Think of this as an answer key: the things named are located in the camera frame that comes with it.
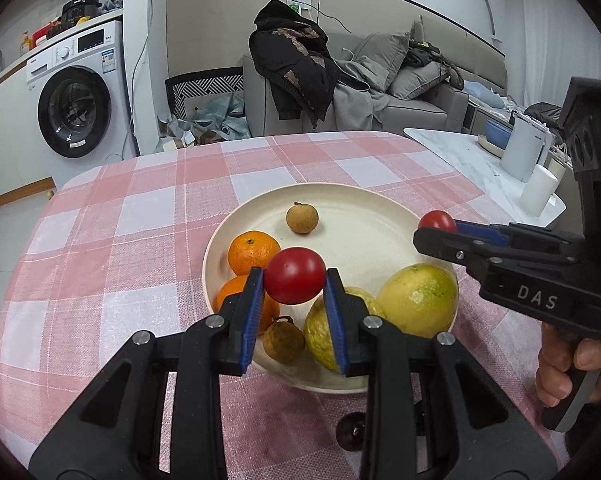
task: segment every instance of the gray pillow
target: gray pillow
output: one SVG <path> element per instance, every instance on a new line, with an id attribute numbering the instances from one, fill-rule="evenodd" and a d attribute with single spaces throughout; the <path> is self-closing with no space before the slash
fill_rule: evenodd
<path id="1" fill-rule="evenodd" d="M 363 56 L 375 61 L 388 72 L 385 88 L 388 89 L 399 73 L 401 65 L 409 50 L 409 32 L 381 34 L 375 32 L 361 41 L 354 52 L 354 61 L 359 62 Z"/>
<path id="2" fill-rule="evenodd" d="M 449 69 L 436 61 L 419 68 L 404 66 L 387 89 L 387 93 L 403 101 L 415 99 L 449 75 Z"/>

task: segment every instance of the washing machine drum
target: washing machine drum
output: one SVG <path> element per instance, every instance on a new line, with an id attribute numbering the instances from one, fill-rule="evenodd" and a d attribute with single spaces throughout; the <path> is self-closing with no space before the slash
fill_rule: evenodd
<path id="1" fill-rule="evenodd" d="M 69 67 L 50 77 L 40 93 L 38 123 L 52 150 L 68 158 L 90 153 L 103 139 L 111 99 L 100 75 Z"/>

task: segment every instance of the black and white geometric pattern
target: black and white geometric pattern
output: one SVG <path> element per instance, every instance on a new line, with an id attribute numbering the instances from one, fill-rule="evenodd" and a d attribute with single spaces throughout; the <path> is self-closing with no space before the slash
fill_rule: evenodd
<path id="1" fill-rule="evenodd" d="M 184 100 L 188 97 L 238 92 L 242 89 L 242 74 L 220 75 L 174 83 L 172 86 L 174 110 L 172 111 L 177 118 L 185 119 Z"/>

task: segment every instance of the silver bolt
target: silver bolt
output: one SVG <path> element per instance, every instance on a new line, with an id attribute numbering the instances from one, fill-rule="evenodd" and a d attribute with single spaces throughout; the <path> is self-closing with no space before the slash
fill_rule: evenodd
<path id="1" fill-rule="evenodd" d="M 225 318 L 223 316 L 219 316 L 218 314 L 214 314 L 205 320 L 205 324 L 209 328 L 220 328 L 225 324 Z"/>
<path id="2" fill-rule="evenodd" d="M 132 336 L 132 341 L 137 345 L 147 344 L 150 339 L 151 333 L 147 332 L 147 330 L 138 330 L 138 332 Z"/>
<path id="3" fill-rule="evenodd" d="M 383 320 L 378 316 L 367 316 L 363 319 L 363 324 L 367 328 L 380 328 L 383 325 Z"/>
<path id="4" fill-rule="evenodd" d="M 443 346 L 452 346 L 456 343 L 456 338 L 452 333 L 449 332 L 440 332 L 436 336 L 436 340 Z"/>

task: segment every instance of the white washing machine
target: white washing machine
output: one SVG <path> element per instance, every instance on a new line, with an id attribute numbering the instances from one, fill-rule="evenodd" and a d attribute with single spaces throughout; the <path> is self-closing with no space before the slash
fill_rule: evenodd
<path id="1" fill-rule="evenodd" d="M 97 166 L 138 155 L 122 58 L 122 23 L 77 33 L 27 61 L 45 164 L 57 188 Z"/>

